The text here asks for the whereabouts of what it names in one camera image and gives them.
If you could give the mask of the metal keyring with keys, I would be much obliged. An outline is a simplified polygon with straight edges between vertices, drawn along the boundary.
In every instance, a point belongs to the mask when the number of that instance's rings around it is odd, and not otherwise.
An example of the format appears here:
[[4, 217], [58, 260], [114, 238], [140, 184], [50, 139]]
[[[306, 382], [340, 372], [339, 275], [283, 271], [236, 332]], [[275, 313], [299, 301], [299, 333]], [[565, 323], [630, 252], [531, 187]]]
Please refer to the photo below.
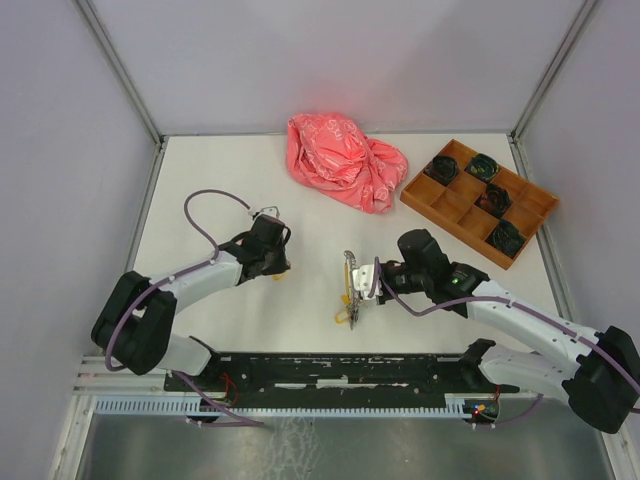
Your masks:
[[334, 316], [336, 324], [348, 324], [353, 330], [358, 318], [359, 307], [363, 301], [361, 292], [356, 288], [359, 268], [356, 257], [350, 250], [345, 250], [344, 255], [344, 282], [345, 293], [341, 296], [343, 309]]

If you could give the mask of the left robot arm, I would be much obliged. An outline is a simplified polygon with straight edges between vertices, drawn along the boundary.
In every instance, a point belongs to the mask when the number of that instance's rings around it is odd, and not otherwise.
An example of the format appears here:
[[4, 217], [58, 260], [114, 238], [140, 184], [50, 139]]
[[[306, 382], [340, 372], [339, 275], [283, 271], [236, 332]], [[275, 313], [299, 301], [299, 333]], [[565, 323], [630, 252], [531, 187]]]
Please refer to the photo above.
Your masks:
[[155, 368], [178, 371], [198, 389], [215, 387], [221, 378], [219, 354], [193, 336], [175, 334], [174, 320], [214, 293], [289, 270], [290, 237], [282, 221], [261, 214], [250, 230], [223, 243], [214, 258], [163, 278], [123, 274], [91, 331], [91, 340], [105, 351], [108, 368], [136, 375]]

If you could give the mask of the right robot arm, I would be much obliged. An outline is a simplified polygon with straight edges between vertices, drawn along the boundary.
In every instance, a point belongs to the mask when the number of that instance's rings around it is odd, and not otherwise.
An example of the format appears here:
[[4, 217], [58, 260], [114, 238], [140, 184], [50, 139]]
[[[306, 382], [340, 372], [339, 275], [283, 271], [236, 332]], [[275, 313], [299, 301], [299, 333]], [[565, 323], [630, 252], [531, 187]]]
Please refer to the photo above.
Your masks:
[[425, 229], [404, 233], [397, 245], [402, 261], [376, 260], [368, 294], [384, 303], [422, 293], [433, 303], [424, 315], [452, 311], [528, 348], [519, 352], [476, 341], [467, 351], [471, 359], [458, 368], [467, 389], [481, 391], [492, 383], [530, 391], [562, 402], [608, 434], [638, 413], [639, 352], [628, 333], [615, 326], [598, 331], [527, 304], [486, 273], [450, 261]]

